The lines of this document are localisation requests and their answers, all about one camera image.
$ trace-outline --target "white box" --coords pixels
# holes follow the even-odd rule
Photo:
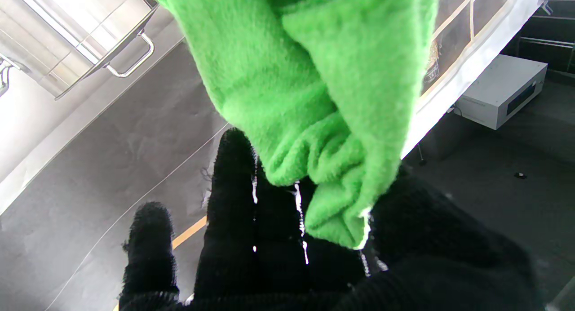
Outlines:
[[[456,102],[456,114],[497,130],[543,88],[547,64],[497,55]]]

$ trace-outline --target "black knit glove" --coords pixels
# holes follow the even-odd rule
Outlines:
[[[315,185],[306,178],[296,186],[305,214]],[[243,133],[227,131],[214,166],[195,299],[187,307],[176,302],[169,217],[148,203],[136,213],[126,245],[121,311],[530,311],[542,305],[522,249],[404,169],[375,205],[362,252],[302,236],[296,207],[295,186],[269,184]]]
[[[195,301],[237,295],[346,291],[365,278],[359,252],[302,237],[294,186],[269,184],[242,132],[218,149]],[[254,203],[252,182],[256,181]],[[314,191],[299,184],[302,210]],[[307,258],[302,244],[306,242]]]

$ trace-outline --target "gray floor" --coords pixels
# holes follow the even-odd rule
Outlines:
[[[50,310],[111,311],[127,262],[121,244],[135,212],[128,209],[164,202],[177,234],[203,217],[209,183],[201,169],[226,127],[187,47],[178,46],[0,216],[0,310],[42,311],[62,291]],[[482,131],[416,171],[526,247],[550,300],[575,275],[575,168],[515,141]],[[183,299],[193,290],[202,237],[199,231],[175,250]]]
[[[489,132],[443,161],[412,165],[462,209],[531,253],[545,301],[575,276],[575,165]]]
[[[187,46],[179,45],[0,216],[0,310],[48,307],[103,233],[135,202],[164,202],[177,234],[202,218],[209,183],[201,169],[210,166],[224,126]],[[134,210],[103,236],[50,310],[113,309],[127,262],[121,244]],[[175,251],[183,298],[193,290],[202,235]]]

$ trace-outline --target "transparent plastic panel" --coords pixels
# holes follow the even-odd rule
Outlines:
[[[150,12],[145,0],[126,0],[98,26],[82,45],[101,59]]]
[[[471,41],[469,4],[438,34],[431,44],[423,92],[428,90],[457,60]]]
[[[439,0],[435,29],[439,28],[466,0]]]
[[[35,0],[78,42],[86,39],[126,0]]]
[[[473,2],[473,30],[479,33],[507,0],[475,0]]]
[[[0,51],[35,71],[35,80],[47,74],[72,49],[22,0],[0,2]]]

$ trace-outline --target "green fleece cloth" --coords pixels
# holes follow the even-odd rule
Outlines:
[[[310,235],[360,249],[394,181],[437,0],[158,0],[272,184],[318,184]]]

